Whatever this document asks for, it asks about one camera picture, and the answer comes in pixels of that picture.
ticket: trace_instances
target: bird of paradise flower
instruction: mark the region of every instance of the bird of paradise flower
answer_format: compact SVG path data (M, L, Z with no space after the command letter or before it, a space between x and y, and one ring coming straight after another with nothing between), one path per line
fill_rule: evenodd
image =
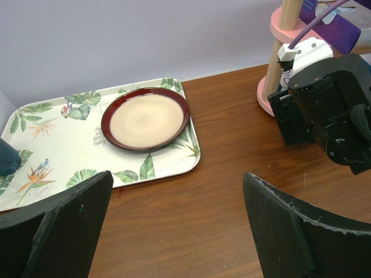
M44 137L44 133L46 133L49 136L49 130L52 129L52 127L55 127L55 125L52 125L50 122L54 121L57 118L44 120L41 123L34 122L37 126L30 126L29 129L34 129L35 132L32 134L34 138L32 140L35 140L36 137L41 133L42 137Z
M46 181L45 178L49 175L49 173L53 170L50 167L47 167L49 164L49 159L46 159L44 163L40 164L35 170L30 167L31 174L27 174L28 179L30 180L26 184L24 184L18 191L21 192L27 188L25 193L23 194L22 198L18 201L17 206L22 202L25 195L28 193L29 190L32 188L39 188L41 186L50 184L51 182L55 181Z

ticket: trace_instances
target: wooden table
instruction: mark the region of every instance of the wooden table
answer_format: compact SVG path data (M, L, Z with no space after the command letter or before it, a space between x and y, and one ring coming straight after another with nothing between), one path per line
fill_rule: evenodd
M245 172L371 222L371 171L354 176L316 145L284 146L256 100L266 71L184 82L201 161L187 174L114 190L89 278L263 277L243 202Z

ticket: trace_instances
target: blue cup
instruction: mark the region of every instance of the blue cup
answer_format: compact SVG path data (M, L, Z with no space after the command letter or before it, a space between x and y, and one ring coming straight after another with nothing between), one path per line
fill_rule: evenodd
M16 149L0 138L0 175L11 175L21 165Z

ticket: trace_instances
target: blue bird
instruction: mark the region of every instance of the blue bird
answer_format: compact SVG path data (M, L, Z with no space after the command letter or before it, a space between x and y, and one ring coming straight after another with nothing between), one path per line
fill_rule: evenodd
M39 172L41 169L45 168L48 164L49 164L49 159L45 159L45 162L44 162L43 164L40 164L40 166L37 167L37 168L35 169L35 171L34 171L31 175L36 174L36 173Z

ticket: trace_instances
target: white tray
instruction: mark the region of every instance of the white tray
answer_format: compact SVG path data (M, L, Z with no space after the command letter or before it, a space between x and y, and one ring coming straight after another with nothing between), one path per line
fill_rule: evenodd
M124 151L104 138L105 109L142 87L165 87L185 98L179 81L162 78L41 101L14 112L2 138L19 150L23 162L14 175L0 177L0 211L37 202L104 170L112 172L114 188L192 170L201 155L192 121L174 142L154 152Z

